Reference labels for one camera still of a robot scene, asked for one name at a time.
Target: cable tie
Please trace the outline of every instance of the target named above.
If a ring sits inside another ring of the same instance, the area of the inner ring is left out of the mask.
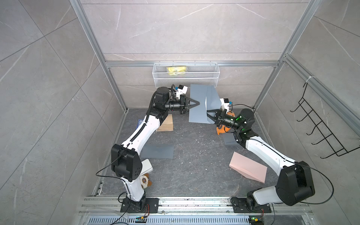
[[[309,76],[309,78],[305,81],[305,83],[307,83],[307,81],[312,78],[313,76]]]

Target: pink foam block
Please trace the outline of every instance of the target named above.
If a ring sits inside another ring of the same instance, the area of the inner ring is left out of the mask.
[[[234,152],[229,166],[246,178],[265,183],[267,167],[254,160]]]

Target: ventilation grille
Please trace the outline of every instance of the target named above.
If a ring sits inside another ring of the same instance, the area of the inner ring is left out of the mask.
[[[87,225],[109,225],[118,216],[91,216]],[[121,218],[118,222],[125,222],[129,225],[135,225],[136,216],[129,216],[128,219]],[[238,225],[249,224],[249,216],[225,215],[225,216],[155,216],[150,215],[145,219],[146,225],[171,224],[171,225]]]

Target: yellow object in basket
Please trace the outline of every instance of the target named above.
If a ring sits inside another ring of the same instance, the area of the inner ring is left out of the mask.
[[[169,72],[170,76],[177,76],[185,74],[186,72],[186,66],[173,66],[173,67],[167,67],[167,71]]]

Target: grey paper sheet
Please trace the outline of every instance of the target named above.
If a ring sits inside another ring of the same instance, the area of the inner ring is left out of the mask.
[[[232,133],[223,133],[221,134],[224,140],[225,145],[239,145],[234,138],[234,134]]]
[[[214,122],[207,117],[206,110],[220,109],[221,107],[221,101],[215,87],[191,84],[190,89],[190,98],[199,101],[200,105],[190,109],[189,122],[214,124]]]
[[[173,144],[145,144],[140,153],[141,158],[172,159],[174,157]]]
[[[199,101],[200,105],[191,108],[189,111],[189,122],[191,123],[209,123],[206,116],[206,94],[207,85],[191,84],[190,98]]]
[[[221,101],[215,87],[208,86],[206,93],[206,110],[220,109],[220,107],[221,107]],[[210,124],[215,123],[209,117],[207,117],[207,120]]]

